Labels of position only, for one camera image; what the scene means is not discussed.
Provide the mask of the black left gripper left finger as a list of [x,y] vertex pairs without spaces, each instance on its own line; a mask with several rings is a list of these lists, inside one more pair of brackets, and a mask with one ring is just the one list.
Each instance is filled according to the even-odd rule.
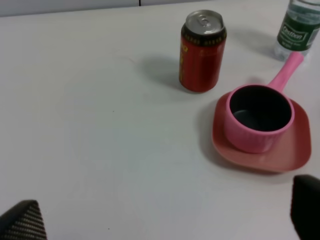
[[47,233],[37,200],[22,200],[0,216],[2,240],[46,240]]

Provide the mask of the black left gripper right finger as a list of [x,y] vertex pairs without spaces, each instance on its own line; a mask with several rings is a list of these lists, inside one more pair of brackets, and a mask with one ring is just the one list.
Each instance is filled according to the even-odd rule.
[[301,240],[320,238],[320,180],[312,175],[293,178],[290,218]]

